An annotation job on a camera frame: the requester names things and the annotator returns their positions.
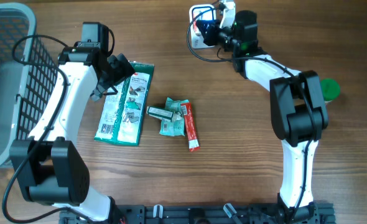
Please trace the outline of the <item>mint green wipes packet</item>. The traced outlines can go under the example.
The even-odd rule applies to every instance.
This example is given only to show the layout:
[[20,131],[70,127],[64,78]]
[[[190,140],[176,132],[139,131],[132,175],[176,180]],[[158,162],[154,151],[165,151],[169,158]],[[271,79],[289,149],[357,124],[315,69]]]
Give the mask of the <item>mint green wipes packet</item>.
[[[166,99],[165,109],[173,112],[181,112],[180,105],[182,103],[188,103],[188,100],[173,100],[171,98]],[[159,134],[163,136],[184,136],[185,135],[185,120],[176,120],[174,122],[161,121],[161,127]]]

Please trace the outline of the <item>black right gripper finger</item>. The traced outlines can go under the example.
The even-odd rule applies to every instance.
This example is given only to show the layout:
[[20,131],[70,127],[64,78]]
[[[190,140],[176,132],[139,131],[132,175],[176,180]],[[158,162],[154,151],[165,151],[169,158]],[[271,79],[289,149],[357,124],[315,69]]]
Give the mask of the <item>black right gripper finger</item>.
[[224,43],[224,33],[219,27],[209,27],[203,36],[203,43],[207,46],[220,45]]
[[219,27],[220,20],[198,20],[197,26],[200,31],[207,31],[208,29],[215,29],[216,27]]

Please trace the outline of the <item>green lid jar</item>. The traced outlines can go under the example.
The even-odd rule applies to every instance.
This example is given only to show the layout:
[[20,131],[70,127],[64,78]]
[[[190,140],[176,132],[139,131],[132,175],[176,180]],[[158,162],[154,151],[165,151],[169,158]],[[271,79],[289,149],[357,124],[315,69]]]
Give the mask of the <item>green lid jar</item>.
[[338,98],[340,95],[340,86],[338,82],[332,78],[326,78],[320,81],[322,95],[325,103],[329,103]]

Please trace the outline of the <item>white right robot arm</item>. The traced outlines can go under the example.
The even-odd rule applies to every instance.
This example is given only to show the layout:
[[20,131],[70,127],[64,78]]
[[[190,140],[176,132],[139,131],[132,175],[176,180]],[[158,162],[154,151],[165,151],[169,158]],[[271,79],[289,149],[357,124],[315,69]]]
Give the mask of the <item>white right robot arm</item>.
[[269,92],[271,125],[284,151],[284,175],[276,205],[277,223],[298,223],[315,216],[311,181],[314,153],[328,126],[328,113],[318,74],[276,62],[258,45],[257,15],[235,14],[230,25],[216,19],[190,21],[207,46],[220,45],[232,56],[236,72]]

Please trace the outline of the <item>green glove packet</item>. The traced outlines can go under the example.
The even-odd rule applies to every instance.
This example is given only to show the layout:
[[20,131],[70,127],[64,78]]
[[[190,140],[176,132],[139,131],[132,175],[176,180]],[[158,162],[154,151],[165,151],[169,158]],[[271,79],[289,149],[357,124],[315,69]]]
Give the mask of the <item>green glove packet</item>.
[[95,141],[138,146],[154,65],[133,62],[135,73],[108,89]]

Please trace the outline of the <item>green white medicine box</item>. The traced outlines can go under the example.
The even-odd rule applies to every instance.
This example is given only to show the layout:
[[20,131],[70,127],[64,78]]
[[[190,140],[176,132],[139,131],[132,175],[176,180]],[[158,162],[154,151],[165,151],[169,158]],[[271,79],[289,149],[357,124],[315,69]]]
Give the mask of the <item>green white medicine box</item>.
[[149,116],[154,118],[166,121],[166,122],[174,122],[178,120],[179,115],[173,111],[165,110],[163,108],[158,108],[155,106],[148,106],[146,109],[146,113]]

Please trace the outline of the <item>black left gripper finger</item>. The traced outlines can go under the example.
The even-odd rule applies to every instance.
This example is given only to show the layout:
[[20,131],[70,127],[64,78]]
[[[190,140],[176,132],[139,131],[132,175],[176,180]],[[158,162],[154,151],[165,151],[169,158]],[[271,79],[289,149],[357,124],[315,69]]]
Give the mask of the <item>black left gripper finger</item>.
[[110,83],[98,83],[96,88],[90,95],[90,99],[93,101],[100,100],[103,96],[116,95],[118,93],[117,89],[113,84]]
[[113,85],[119,85],[121,82],[125,81],[127,78],[130,78],[135,73],[135,69],[130,64],[129,60],[124,56],[124,54],[119,54],[117,56],[111,55],[108,58],[108,63],[111,65],[113,70]]

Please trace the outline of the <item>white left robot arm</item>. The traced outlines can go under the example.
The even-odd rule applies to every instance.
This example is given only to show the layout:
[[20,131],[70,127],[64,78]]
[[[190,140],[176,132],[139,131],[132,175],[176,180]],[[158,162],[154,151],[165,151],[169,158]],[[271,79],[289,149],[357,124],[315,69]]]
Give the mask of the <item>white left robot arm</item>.
[[76,148],[87,101],[116,94],[116,86],[134,74],[129,60],[113,49],[114,34],[106,25],[84,22],[81,39],[58,56],[57,82],[38,123],[10,148],[11,183],[18,183],[23,199],[48,205],[71,222],[126,222],[114,199],[90,185]]

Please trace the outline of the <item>red patterned small box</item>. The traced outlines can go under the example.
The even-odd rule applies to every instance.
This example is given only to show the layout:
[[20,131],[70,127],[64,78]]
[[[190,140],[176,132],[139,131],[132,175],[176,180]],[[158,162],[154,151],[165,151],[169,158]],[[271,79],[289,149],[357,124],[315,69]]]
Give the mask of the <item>red patterned small box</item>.
[[[201,14],[201,13],[202,13],[201,11],[193,11],[193,18],[196,18],[196,17],[197,17],[199,14]],[[201,32],[200,32],[200,30],[199,30],[199,28],[198,28],[198,26],[197,26],[197,21],[198,21],[198,20],[203,20],[203,16],[201,15],[201,16],[199,16],[198,18],[196,18],[196,19],[194,20],[192,28],[193,28],[194,33],[195,33],[197,36],[201,36],[202,34],[201,34]]]

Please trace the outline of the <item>red sachet stick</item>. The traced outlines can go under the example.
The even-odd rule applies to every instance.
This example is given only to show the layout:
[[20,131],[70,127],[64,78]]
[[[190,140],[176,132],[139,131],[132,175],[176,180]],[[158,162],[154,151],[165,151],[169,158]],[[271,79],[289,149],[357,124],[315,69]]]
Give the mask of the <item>red sachet stick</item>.
[[188,137],[188,148],[190,152],[194,152],[200,149],[198,141],[197,130],[195,127],[195,121],[193,117],[192,104],[182,103],[181,110],[185,120],[185,129]]

